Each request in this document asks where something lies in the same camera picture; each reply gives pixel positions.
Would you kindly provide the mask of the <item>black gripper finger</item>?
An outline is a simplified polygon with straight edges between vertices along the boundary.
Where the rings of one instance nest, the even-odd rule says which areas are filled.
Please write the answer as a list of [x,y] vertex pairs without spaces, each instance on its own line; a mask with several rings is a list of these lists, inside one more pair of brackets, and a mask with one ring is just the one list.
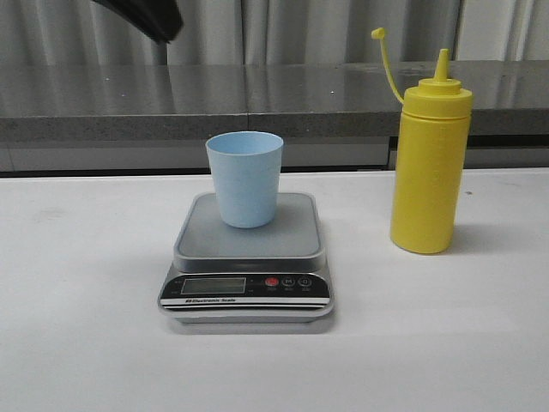
[[131,23],[155,43],[170,43],[184,27],[174,0],[97,0],[96,3]]

